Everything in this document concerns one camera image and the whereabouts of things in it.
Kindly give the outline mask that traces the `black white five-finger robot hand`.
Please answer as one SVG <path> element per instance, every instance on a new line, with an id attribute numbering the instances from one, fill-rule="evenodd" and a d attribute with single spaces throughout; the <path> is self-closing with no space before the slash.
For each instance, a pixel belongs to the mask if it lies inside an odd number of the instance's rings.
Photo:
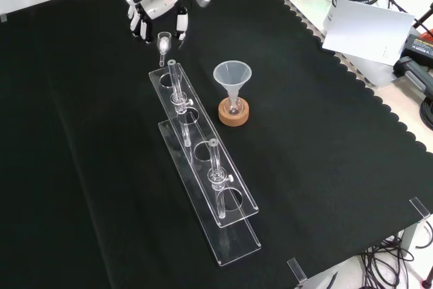
<path id="1" fill-rule="evenodd" d="M 141 38 L 146 43 L 153 41 L 153 21 L 167 14 L 173 8 L 177 9 L 177 25 L 175 36 L 183 41 L 186 38 L 189 16 L 182 0 L 125 0 L 129 4 L 128 18 L 130 30 L 134 37 Z"/>

